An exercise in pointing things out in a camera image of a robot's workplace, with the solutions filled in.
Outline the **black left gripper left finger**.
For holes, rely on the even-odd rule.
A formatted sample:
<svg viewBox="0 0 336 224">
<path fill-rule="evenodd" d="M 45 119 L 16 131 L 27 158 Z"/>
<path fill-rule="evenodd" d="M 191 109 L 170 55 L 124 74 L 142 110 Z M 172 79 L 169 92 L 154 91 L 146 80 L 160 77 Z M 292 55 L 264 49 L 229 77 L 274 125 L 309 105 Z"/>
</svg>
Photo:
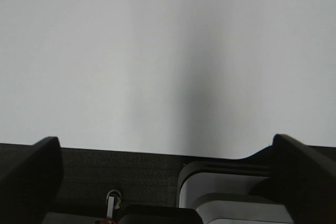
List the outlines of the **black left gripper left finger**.
<svg viewBox="0 0 336 224">
<path fill-rule="evenodd" d="M 59 139 L 46 137 L 1 166 L 1 223 L 42 223 L 64 168 Z"/>
</svg>

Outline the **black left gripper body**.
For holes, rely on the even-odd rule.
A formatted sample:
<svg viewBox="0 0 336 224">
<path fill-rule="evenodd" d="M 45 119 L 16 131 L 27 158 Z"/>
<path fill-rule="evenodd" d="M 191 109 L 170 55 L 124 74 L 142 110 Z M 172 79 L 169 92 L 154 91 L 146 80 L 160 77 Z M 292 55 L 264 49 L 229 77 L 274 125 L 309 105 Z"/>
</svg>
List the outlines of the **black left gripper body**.
<svg viewBox="0 0 336 224">
<path fill-rule="evenodd" d="M 28 146 L 2 144 L 1 166 Z M 335 161 L 333 147 L 310 147 Z M 242 159 L 62 147 L 61 153 L 64 177 L 42 223 L 203 223 L 195 210 L 176 204 L 178 175 L 195 161 L 268 166 L 270 177 L 252 194 L 282 203 L 271 180 L 272 144 Z"/>
</svg>

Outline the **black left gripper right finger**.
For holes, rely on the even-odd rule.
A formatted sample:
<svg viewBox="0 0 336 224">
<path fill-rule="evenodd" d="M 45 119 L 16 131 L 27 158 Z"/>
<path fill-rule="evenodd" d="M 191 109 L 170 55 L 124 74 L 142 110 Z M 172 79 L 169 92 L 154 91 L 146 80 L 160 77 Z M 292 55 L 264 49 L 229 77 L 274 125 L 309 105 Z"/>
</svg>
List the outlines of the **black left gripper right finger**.
<svg viewBox="0 0 336 224">
<path fill-rule="evenodd" d="M 274 192 L 294 223 L 335 223 L 335 161 L 285 134 L 272 149 Z"/>
</svg>

